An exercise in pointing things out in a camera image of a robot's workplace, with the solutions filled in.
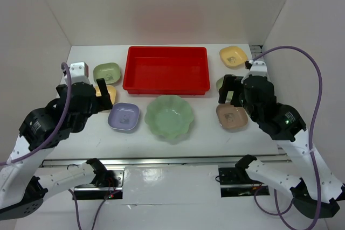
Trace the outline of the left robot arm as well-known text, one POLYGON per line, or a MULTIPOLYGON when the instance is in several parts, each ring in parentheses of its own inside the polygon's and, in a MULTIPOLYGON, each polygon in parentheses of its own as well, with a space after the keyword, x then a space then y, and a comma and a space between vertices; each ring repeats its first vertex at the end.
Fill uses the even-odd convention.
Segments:
POLYGON ((71 133, 81 132, 92 115, 113 107, 104 79, 56 87, 58 98, 30 112, 19 128, 15 147, 1 169, 1 220, 29 216, 44 201, 79 185, 114 186, 115 174, 97 158, 49 176, 35 176, 43 160, 71 133))

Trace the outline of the green square plate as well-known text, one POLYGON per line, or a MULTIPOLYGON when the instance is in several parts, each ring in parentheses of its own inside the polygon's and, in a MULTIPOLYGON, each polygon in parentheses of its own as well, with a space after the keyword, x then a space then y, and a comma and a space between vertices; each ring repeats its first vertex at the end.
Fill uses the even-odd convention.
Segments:
POLYGON ((93 79, 103 78, 108 85, 117 83, 121 78, 120 66, 115 62, 97 65, 93 70, 93 79))
MULTIPOLYGON (((219 92, 220 88, 222 87, 223 85, 223 80, 224 80, 224 77, 220 78, 217 80, 216 82, 216 89, 217 89, 217 92, 219 92)), ((226 101, 227 102, 230 102, 232 100, 232 97, 233 97, 233 91, 228 91, 227 93, 227 97, 226 97, 226 101)))

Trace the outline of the aluminium rail front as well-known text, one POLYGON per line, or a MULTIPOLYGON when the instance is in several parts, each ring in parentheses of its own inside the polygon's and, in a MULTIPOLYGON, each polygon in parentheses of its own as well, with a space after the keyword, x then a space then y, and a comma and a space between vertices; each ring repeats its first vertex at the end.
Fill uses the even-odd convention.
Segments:
MULTIPOLYGON (((244 156, 209 156, 209 157, 166 157, 166 158, 122 158, 100 159, 105 166, 170 166, 170 165, 206 165, 234 164, 244 156)), ((42 168, 62 168, 71 164, 79 165, 84 159, 46 159, 42 168)))

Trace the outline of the aluminium rail right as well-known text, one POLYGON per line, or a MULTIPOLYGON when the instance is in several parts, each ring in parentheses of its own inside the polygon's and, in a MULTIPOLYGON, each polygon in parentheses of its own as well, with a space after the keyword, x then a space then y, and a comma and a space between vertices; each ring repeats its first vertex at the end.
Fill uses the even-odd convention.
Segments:
POLYGON ((254 53, 254 54, 262 53, 262 45, 250 45, 249 47, 250 47, 251 53, 254 53))

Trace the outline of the red plastic bin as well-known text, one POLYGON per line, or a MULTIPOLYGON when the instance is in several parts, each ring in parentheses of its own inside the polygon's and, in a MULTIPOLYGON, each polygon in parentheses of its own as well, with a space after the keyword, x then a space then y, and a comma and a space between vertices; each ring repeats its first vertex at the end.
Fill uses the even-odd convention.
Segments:
POLYGON ((131 46, 123 88, 132 95, 205 95, 210 90, 205 47, 131 46))

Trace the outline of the aluminium rail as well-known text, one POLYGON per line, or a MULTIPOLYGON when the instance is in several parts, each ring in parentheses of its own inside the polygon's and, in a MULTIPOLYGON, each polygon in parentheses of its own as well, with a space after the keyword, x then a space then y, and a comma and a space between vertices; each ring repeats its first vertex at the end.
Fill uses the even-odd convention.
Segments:
POLYGON ((250 47, 251 53, 254 53, 254 54, 262 53, 262 45, 250 45, 249 47, 250 47))
MULTIPOLYGON (((209 157, 166 157, 166 158, 122 158, 100 159, 105 166, 170 166, 170 165, 206 165, 234 164, 244 156, 209 156, 209 157)), ((46 159, 42 168, 62 168, 71 164, 79 165, 84 159, 46 159)))

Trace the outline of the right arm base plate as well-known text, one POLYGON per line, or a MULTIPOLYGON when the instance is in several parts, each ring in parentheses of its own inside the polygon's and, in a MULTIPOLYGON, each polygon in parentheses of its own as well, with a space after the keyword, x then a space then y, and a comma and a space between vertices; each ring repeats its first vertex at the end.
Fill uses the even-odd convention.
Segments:
POLYGON ((251 180, 235 167, 218 168, 218 176, 215 177, 215 180, 220 184, 222 198, 250 197, 254 196, 257 190, 259 190, 258 196, 270 195, 267 185, 251 180))

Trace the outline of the purple square panda plate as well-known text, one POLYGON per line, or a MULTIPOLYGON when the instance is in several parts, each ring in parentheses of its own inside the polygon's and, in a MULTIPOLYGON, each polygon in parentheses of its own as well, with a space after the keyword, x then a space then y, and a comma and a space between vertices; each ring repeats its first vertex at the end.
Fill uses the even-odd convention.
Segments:
POLYGON ((140 109, 132 103, 116 103, 108 116, 108 125, 115 130, 133 130, 139 120, 140 109))

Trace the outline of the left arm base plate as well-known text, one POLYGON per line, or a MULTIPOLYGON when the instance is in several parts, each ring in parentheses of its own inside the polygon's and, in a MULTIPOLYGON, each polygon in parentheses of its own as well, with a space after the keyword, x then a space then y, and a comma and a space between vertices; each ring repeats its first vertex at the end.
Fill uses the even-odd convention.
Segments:
POLYGON ((114 178, 106 179, 100 186, 93 184, 79 185, 73 189, 77 200, 120 200, 123 198, 124 169, 113 170, 114 178))

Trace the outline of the yellow square plate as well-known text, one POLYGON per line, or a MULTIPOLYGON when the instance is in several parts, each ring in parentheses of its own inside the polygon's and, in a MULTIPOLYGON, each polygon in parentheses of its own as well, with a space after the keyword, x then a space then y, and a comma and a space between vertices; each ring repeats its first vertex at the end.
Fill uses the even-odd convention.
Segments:
MULTIPOLYGON (((112 104, 114 104, 115 103, 115 99, 116 99, 116 88, 114 86, 112 86, 112 85, 106 85, 106 87, 107 87, 107 91, 109 93, 111 102, 112 102, 112 104)), ((100 92, 99 87, 95 86, 94 88, 96 90, 96 96, 101 96, 101 92, 100 92)))
POLYGON ((229 46, 219 51, 223 64, 228 68, 238 68, 247 61, 246 53, 238 46, 229 46))

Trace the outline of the pink-brown square panda plate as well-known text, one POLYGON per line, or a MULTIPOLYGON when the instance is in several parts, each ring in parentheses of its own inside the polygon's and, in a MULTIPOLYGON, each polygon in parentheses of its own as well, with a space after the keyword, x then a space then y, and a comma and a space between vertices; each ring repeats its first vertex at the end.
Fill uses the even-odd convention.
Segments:
POLYGON ((227 130, 239 129, 247 125, 248 117, 242 107, 235 107, 230 103, 219 104, 216 114, 222 128, 227 130))

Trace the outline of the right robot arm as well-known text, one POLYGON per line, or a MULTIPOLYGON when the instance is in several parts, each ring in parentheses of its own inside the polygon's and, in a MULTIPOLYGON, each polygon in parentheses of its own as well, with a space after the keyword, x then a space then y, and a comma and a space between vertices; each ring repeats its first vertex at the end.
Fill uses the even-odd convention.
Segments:
POLYGON ((265 164, 254 155, 245 155, 235 164, 238 181, 261 182, 287 197, 302 215, 310 218, 332 218, 344 200, 344 183, 331 172, 312 141, 299 112, 278 102, 273 83, 266 76, 225 75, 219 89, 219 104, 241 108, 260 130, 278 143, 294 166, 294 173, 265 164))

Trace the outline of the green scalloped bowl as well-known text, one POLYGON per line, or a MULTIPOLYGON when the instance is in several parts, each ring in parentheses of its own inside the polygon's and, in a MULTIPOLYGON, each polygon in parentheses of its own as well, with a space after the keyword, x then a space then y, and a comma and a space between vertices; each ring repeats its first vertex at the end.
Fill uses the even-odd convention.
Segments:
POLYGON ((189 131, 195 116, 178 95, 161 95, 147 105, 144 121, 152 134, 173 140, 189 131))

